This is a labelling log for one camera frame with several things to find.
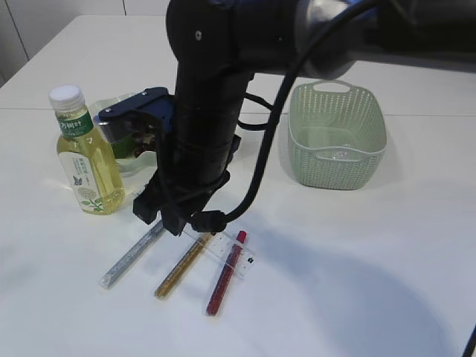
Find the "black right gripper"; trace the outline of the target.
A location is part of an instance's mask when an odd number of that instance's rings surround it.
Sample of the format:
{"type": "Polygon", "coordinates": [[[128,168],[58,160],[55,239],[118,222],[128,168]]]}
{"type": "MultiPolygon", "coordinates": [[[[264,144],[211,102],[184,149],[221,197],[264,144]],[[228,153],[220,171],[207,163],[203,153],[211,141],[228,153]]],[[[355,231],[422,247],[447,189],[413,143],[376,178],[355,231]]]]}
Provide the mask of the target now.
{"type": "Polygon", "coordinates": [[[156,170],[142,193],[133,200],[132,212],[144,223],[151,224],[157,215],[171,234],[178,236],[186,224],[197,232],[218,233],[225,230],[225,214],[219,210],[205,211],[212,195],[229,181],[225,171],[213,184],[181,190],[166,180],[162,187],[161,173],[156,170]]]}

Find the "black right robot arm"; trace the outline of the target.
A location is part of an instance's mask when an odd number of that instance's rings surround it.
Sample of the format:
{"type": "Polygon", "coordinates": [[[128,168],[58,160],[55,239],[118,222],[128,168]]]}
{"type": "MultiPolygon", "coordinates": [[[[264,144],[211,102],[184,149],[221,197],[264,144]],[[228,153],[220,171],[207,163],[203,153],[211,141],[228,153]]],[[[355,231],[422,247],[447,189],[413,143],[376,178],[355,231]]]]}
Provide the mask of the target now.
{"type": "Polygon", "coordinates": [[[179,235],[222,231],[260,188],[284,104],[299,77],[333,80],[354,62],[467,71],[475,66],[473,1],[171,1],[177,62],[170,129],[157,128],[157,169],[134,200],[143,222],[179,235]],[[255,74],[280,74],[249,189],[230,213],[205,210],[229,179],[235,129],[255,74]]]}

